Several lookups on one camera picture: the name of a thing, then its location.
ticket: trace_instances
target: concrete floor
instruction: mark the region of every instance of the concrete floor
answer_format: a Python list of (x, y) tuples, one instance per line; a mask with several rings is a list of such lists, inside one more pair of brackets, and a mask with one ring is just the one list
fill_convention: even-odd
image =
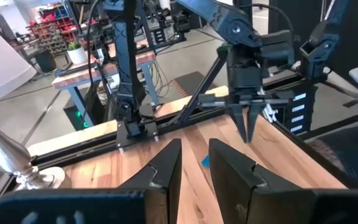
[[(267, 13), (266, 10), (254, 13), (254, 26), (261, 34), (267, 33)], [(216, 48), (223, 43), (209, 27), (201, 31), (193, 30), (186, 34), (186, 38), (186, 42), (176, 44), (157, 56), (157, 62), (168, 80), (195, 71), (205, 74), (216, 58)], [(26, 146), (74, 132), (62, 110), (70, 96), (66, 91), (60, 92), (51, 87), (52, 80), (53, 76), (49, 76), (26, 83), (1, 99), (0, 129)], [(214, 84), (220, 86), (226, 83), (226, 69), (222, 69)], [(358, 105), (350, 109), (342, 106), (353, 98), (330, 87), (318, 86), (313, 129), (358, 114)], [(162, 101), (179, 98), (181, 96), (176, 89), (171, 87)]]

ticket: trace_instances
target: wooden tabletop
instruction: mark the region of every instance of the wooden tabletop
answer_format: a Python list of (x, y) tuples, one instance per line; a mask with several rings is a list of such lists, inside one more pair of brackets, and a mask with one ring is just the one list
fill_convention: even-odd
[[(147, 40), (141, 40), (137, 43), (137, 45), (148, 45)], [(110, 57), (116, 56), (116, 48), (114, 44), (109, 44), (109, 55)], [(155, 54), (153, 51), (145, 52), (142, 54), (136, 55), (136, 64), (141, 65), (143, 63), (149, 63), (155, 61)], [(87, 63), (82, 63), (79, 65), (72, 65), (70, 68), (76, 68), (83, 65), (86, 65)], [(110, 73), (117, 73), (118, 69), (117, 66), (113, 63), (108, 63), (103, 67), (104, 74), (110, 74)], [(100, 76), (99, 72), (95, 72), (95, 70), (92, 68), (92, 77), (96, 78)], [(68, 85), (76, 84), (78, 82), (82, 82), (85, 80), (89, 80), (89, 73), (87, 69), (84, 69), (83, 71), (73, 73), (71, 75), (66, 75), (64, 77), (57, 77), (53, 82), (52, 85), (55, 88), (63, 88)]]
[[(227, 94), (221, 86), (209, 91), (218, 96)], [(158, 116), (175, 112), (183, 107), (189, 98), (167, 103)], [(29, 148), (31, 154), (47, 152), (116, 130), (115, 121), (100, 124), (84, 131), (36, 144)], [(201, 165), (208, 154), (208, 141), (217, 138), (236, 148), (283, 178), (303, 188), (334, 188), (345, 186), (328, 171), (291, 142), (284, 134), (259, 116), (251, 143), (243, 143), (229, 116), (220, 116), (196, 125), (179, 129), (126, 148), (124, 153), (110, 152), (77, 164), (64, 167), (71, 177), (73, 188), (117, 187), (132, 177), (148, 163), (173, 138), (182, 143), (182, 178), (178, 223), (223, 223), (214, 194), (209, 169)]]

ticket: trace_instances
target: desk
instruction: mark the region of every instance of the desk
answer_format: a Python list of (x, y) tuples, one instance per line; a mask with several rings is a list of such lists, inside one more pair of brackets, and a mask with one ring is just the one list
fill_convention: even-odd
[[(147, 45), (147, 40), (141, 40), (137, 44), (138, 45), (142, 45), (142, 44)], [(110, 57), (116, 56), (116, 48), (115, 48), (114, 44), (109, 45), (109, 55), (110, 55)], [(145, 81), (147, 84), (147, 88), (149, 89), (149, 93), (150, 93), (150, 97), (152, 98), (152, 102), (155, 105), (158, 105), (157, 93), (155, 92), (153, 80), (152, 80), (150, 70), (149, 70), (149, 66), (152, 65), (154, 62), (155, 62), (155, 54), (152, 51), (136, 55), (137, 67), (142, 69), (142, 71), (144, 73)], [(87, 63), (83, 63), (83, 64), (79, 64), (79, 65), (72, 65), (70, 68), (76, 68), (76, 67), (84, 66), (86, 64)], [(91, 73), (92, 73), (94, 82), (101, 80), (101, 74), (98, 71), (95, 71), (92, 68)], [(111, 76), (117, 74), (118, 73), (117, 65), (115, 65), (113, 63), (108, 63), (107, 65), (105, 65), (103, 67), (103, 73), (106, 77), (111, 77)], [(90, 82), (90, 79), (89, 79), (88, 69), (84, 69), (83, 71), (76, 72), (76, 73), (73, 73), (70, 75), (65, 75), (63, 77), (57, 77), (52, 82), (52, 86), (59, 90), (68, 90), (78, 111), (81, 112), (81, 114), (83, 114), (85, 112), (85, 104), (84, 104), (82, 96), (81, 96), (77, 87), (80, 85), (89, 83), (89, 82)], [(94, 123), (92, 122), (91, 118), (88, 115), (85, 116), (85, 121), (88, 126), (94, 126)]]
[[(227, 94), (227, 88), (221, 86), (208, 93), (224, 96)], [(156, 116), (180, 110), (189, 99), (190, 97), (182, 98), (163, 105)], [(38, 143), (29, 147), (29, 151), (32, 155), (44, 154), (116, 129), (117, 123), (111, 121)], [(64, 169), (71, 177), (73, 188), (117, 187), (146, 165), (172, 138), (181, 138), (182, 143), (178, 223), (223, 223), (209, 169), (200, 164), (208, 153), (210, 138), (220, 139), (300, 187), (345, 188), (340, 181), (261, 116), (257, 120), (254, 140), (250, 144), (242, 142), (234, 123), (224, 115), (160, 136), (159, 142), (151, 140), (140, 143), (128, 147), (125, 153), (110, 152)]]

